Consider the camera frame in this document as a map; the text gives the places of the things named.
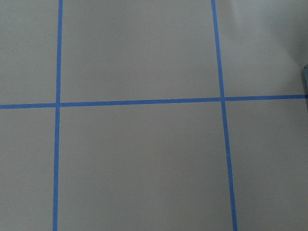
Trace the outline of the blue tape grid lines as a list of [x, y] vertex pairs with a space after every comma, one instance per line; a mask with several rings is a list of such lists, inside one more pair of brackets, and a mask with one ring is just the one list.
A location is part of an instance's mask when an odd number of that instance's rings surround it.
[[150, 99], [150, 100], [126, 100], [126, 101], [96, 101], [96, 102], [61, 102], [61, 68], [62, 68], [62, 33], [63, 33], [63, 5], [58, 2], [58, 23], [57, 23], [57, 55], [56, 55], [56, 97], [53, 103], [15, 103], [2, 104], [3, 109], [27, 109], [27, 108], [54, 108], [55, 128], [54, 128], [54, 154], [53, 154], [53, 200], [52, 200], [52, 230], [58, 230], [58, 196], [59, 196], [59, 147], [60, 147], [60, 110], [64, 107], [91, 107], [91, 106], [114, 106], [114, 105], [147, 105], [147, 104], [174, 104], [174, 103], [209, 103], [218, 102], [221, 108], [222, 124], [224, 131], [224, 143], [226, 151], [226, 163], [228, 173], [229, 196], [231, 203], [232, 230], [238, 229], [236, 202], [233, 184], [233, 172], [231, 163], [230, 138], [227, 119], [227, 102], [241, 101], [266, 101], [266, 100], [295, 100], [307, 99], [307, 94], [293, 95], [258, 95], [258, 96], [235, 96], [228, 97], [224, 91], [223, 67], [221, 59], [219, 28], [216, 2], [211, 1], [211, 12], [213, 17], [213, 28], [215, 38], [215, 49], [218, 68], [219, 96], [206, 98], [183, 98], [183, 99]]

